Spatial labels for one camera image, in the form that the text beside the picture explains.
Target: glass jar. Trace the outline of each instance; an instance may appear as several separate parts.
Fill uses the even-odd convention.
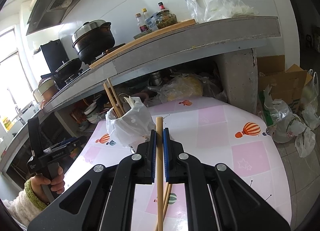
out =
[[[157,13],[157,18],[155,20],[158,29],[163,29],[170,25],[178,23],[177,17],[175,14],[170,13],[169,10],[164,10]]]

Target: person's hand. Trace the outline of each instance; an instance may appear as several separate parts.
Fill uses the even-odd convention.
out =
[[[52,181],[47,179],[41,174],[38,174],[36,176],[33,176],[31,178],[31,187],[33,190],[33,193],[40,199],[43,203],[48,203],[49,200],[47,196],[45,195],[41,185],[49,185],[51,184],[51,191],[56,191],[57,194],[61,194],[64,192],[64,174],[63,169],[59,166],[58,168],[58,176],[55,177]]]

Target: green cuff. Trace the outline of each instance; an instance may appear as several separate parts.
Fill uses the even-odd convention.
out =
[[[42,211],[47,207],[47,205],[44,204],[40,199],[38,199],[38,197],[33,193],[30,179],[28,179],[24,184],[24,190],[27,194],[28,199],[37,209]]]

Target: wooden cutting board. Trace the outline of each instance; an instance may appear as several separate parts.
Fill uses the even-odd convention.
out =
[[[147,35],[144,35],[136,40],[133,40],[131,42],[129,42],[128,44],[126,45],[123,45],[122,47],[114,50],[113,52],[105,55],[104,57],[98,59],[96,62],[94,62],[93,64],[90,65],[90,68],[94,68],[98,65],[100,65],[101,63],[104,63],[106,62],[107,60],[111,59],[112,57],[114,57],[115,55],[135,46],[135,45],[138,45],[146,40],[150,40],[154,37],[157,37],[159,35],[162,35],[162,34],[165,34],[167,32],[172,32],[172,31],[175,31],[177,29],[181,29],[183,27],[187,27],[187,26],[190,26],[190,25],[194,25],[196,24],[196,21],[194,19],[192,20],[188,20],[188,21],[185,21],[185,22],[182,22],[182,23],[177,23],[177,24],[174,24],[174,25],[171,25],[171,26],[168,26],[168,27],[165,27],[163,29],[160,29],[160,30],[157,30],[155,32],[152,32],[152,33],[149,33]]]

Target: finger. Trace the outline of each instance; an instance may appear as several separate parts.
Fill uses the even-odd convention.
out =
[[[61,175],[63,173],[63,168],[61,168],[61,166],[59,166],[58,168],[58,175]]]
[[[64,174],[62,173],[61,175],[58,175],[51,181],[51,185],[57,185],[58,183],[62,182],[64,179]]]
[[[63,192],[64,192],[64,188],[59,189],[59,190],[57,191],[57,194],[62,194]]]
[[[33,183],[35,185],[48,185],[50,184],[50,180],[41,174],[37,174],[33,177]]]
[[[65,185],[65,183],[64,183],[64,181],[62,181],[59,184],[52,186],[51,191],[58,191],[60,189],[63,189],[64,185]]]

